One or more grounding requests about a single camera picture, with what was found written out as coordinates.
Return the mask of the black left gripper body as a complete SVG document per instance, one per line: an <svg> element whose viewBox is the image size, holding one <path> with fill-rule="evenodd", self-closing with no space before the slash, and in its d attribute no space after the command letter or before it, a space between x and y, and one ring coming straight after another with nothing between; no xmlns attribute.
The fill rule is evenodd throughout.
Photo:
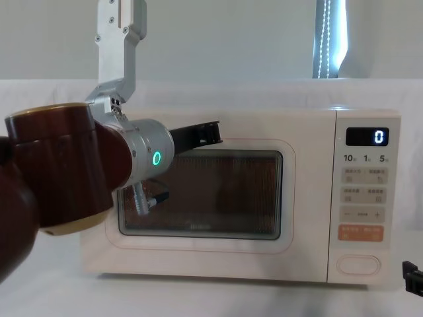
<svg viewBox="0 0 423 317"><path fill-rule="evenodd" d="M169 132L173 139L175 155L222 142L219 121L180 127Z"/></svg>

